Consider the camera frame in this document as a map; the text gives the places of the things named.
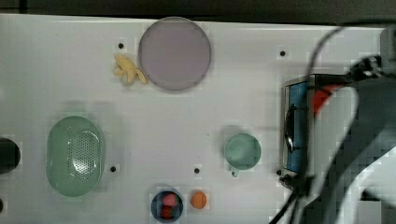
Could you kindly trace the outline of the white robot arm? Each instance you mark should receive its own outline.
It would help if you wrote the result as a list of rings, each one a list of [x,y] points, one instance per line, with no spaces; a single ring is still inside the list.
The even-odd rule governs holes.
[[[336,224],[347,191],[372,163],[395,148],[395,27],[380,34],[380,53],[354,64],[349,82],[330,92],[308,135],[291,224]]]

